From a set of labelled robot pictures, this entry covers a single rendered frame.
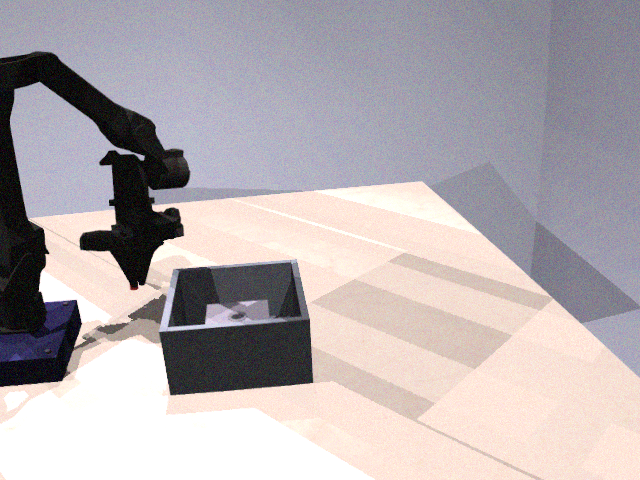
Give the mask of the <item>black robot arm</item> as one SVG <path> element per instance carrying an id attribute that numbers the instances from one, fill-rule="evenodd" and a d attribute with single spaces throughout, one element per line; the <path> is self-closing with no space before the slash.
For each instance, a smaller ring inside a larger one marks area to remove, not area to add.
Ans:
<path id="1" fill-rule="evenodd" d="M 164 150 L 151 119 L 108 99 L 52 52 L 0 58 L 0 335 L 36 333 L 47 315 L 38 290 L 49 251 L 44 229 L 27 219 L 10 126 L 15 89 L 37 82 L 91 118 L 115 147 L 144 156 L 113 150 L 99 162 L 112 165 L 114 193 L 183 188 L 190 180 L 183 150 Z M 127 237 L 174 239 L 179 208 L 144 205 L 130 207 Z"/>

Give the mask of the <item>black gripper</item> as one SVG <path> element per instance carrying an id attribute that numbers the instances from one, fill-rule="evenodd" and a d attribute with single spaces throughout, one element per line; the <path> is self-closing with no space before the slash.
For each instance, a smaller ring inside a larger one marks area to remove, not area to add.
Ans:
<path id="1" fill-rule="evenodd" d="M 138 211 L 143 211 L 145 203 L 155 204 L 148 191 L 114 193 L 114 199 L 109 200 L 109 206 L 114 206 L 115 213 L 115 224 L 111 224 L 111 230 L 87 231 L 80 236 L 80 251 L 110 252 L 132 288 L 137 288 L 138 283 L 145 285 L 153 255 L 164 244 L 153 243 L 138 233 L 137 237 L 127 237 L 126 221 L 130 207 L 137 206 Z"/>

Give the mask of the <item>white plate with hole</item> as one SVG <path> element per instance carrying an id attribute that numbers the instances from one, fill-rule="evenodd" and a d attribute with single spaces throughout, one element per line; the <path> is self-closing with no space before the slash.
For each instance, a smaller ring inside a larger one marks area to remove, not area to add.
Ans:
<path id="1" fill-rule="evenodd" d="M 207 304 L 205 324 L 269 320 L 268 300 Z"/>

